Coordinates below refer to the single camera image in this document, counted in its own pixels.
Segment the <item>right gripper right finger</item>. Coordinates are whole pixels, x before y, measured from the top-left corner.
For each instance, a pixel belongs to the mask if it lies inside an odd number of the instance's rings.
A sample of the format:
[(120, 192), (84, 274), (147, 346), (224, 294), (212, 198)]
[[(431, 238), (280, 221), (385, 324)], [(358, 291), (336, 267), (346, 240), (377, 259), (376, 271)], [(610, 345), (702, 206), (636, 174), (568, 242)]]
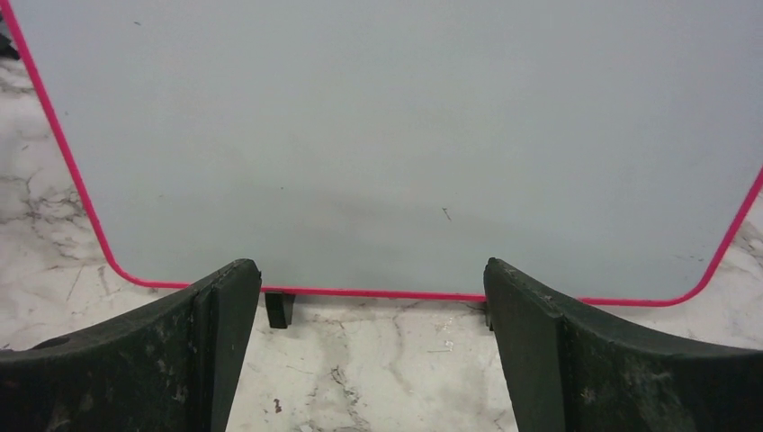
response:
[(646, 328), (497, 258), (483, 285), (519, 430), (761, 430), (760, 351)]

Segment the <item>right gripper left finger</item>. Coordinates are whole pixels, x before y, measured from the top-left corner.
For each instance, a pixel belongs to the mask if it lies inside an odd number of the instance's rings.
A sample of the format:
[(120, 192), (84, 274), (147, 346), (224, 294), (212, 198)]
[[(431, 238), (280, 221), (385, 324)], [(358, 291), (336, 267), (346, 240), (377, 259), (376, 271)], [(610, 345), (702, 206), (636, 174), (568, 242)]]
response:
[(183, 290), (1, 354), (4, 431), (223, 431), (262, 278), (238, 259)]

